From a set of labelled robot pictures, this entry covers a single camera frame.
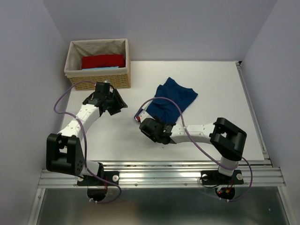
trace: wicker basket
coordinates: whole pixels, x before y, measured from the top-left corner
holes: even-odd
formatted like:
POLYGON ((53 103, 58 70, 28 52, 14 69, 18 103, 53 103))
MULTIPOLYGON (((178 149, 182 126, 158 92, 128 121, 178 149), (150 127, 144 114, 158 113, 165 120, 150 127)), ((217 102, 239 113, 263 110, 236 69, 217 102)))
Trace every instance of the wicker basket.
MULTIPOLYGON (((109 80, 111 84, 119 88, 130 88, 130 56, 127 39, 102 39, 87 41, 71 41, 65 74, 72 84, 79 81, 103 82, 109 80), (102 54, 122 54, 126 59, 126 66, 117 69, 81 70, 81 58, 83 56, 102 54)), ((76 90, 93 90, 91 83, 80 83, 76 90)))

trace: white wall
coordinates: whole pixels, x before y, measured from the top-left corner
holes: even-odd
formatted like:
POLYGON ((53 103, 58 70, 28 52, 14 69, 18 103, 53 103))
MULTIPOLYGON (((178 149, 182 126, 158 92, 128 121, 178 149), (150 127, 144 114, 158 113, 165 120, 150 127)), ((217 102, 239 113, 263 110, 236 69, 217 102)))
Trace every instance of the white wall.
POLYGON ((64 40, 128 38, 133 60, 242 60, 276 0, 43 0, 64 40))
POLYGON ((27 224, 67 46, 41 0, 0 1, 0 224, 27 224))
POLYGON ((272 162, 300 215, 300 1, 278 0, 242 70, 272 162))

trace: red cloth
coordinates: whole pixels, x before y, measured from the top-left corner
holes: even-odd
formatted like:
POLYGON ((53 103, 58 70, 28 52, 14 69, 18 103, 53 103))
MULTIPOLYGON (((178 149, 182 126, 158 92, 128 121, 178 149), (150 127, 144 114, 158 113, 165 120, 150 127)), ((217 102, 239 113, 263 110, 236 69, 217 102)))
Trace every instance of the red cloth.
POLYGON ((125 67, 123 55, 94 55, 85 56, 81 59, 81 69, 102 67, 125 67))

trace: white tabletop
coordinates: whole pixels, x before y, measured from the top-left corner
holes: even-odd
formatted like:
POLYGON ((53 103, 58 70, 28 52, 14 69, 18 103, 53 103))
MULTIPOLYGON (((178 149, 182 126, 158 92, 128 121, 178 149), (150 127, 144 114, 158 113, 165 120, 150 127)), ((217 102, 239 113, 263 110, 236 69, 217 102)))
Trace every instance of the white tabletop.
MULTIPOLYGON (((183 113, 186 125, 211 123, 217 117, 224 117, 247 133, 243 156, 248 160, 263 160, 235 62, 205 61, 132 61, 131 88, 118 89, 128 108, 114 116, 104 113, 90 127, 87 132, 89 160, 208 160, 192 143, 162 145, 152 142, 141 133, 139 124, 133 119, 141 104, 152 98, 158 85, 164 84, 168 77, 199 94, 183 113)), ((72 90, 67 111, 77 114, 82 101, 91 92, 72 90)), ((65 116, 63 127, 70 121, 71 117, 65 116)), ((221 158, 212 145, 203 143, 200 146, 215 159, 221 158)))

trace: blue cloth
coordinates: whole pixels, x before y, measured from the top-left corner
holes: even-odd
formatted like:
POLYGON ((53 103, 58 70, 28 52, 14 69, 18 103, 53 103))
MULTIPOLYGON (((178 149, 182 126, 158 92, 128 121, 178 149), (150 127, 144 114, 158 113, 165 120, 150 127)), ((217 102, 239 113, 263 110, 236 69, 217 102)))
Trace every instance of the blue cloth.
MULTIPOLYGON (((155 97, 165 97, 173 100, 183 112, 198 96, 191 88, 178 85, 172 78, 168 78, 164 85, 159 85, 155 97)), ((164 99, 155 99, 147 107, 150 116, 157 116, 164 123, 175 123, 180 116, 176 106, 164 99)))
POLYGON ((97 70, 97 69, 117 69, 119 67, 96 67, 96 68, 89 68, 89 69, 82 69, 82 70, 97 70))

